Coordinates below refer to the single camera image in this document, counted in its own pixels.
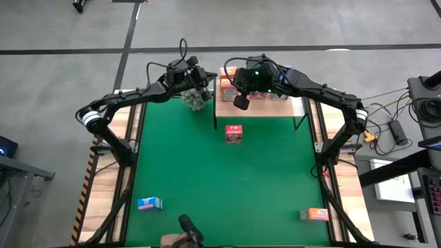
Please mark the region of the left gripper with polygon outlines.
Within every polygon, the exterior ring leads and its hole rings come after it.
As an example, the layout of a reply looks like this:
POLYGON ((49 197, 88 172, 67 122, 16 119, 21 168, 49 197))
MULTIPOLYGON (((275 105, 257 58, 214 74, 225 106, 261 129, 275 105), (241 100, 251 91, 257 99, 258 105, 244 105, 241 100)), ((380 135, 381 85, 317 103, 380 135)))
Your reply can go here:
POLYGON ((200 94, 203 101, 211 99, 207 89, 208 80, 214 80, 218 76, 215 72, 206 72, 202 67, 195 67, 190 72, 190 82, 194 89, 200 94))

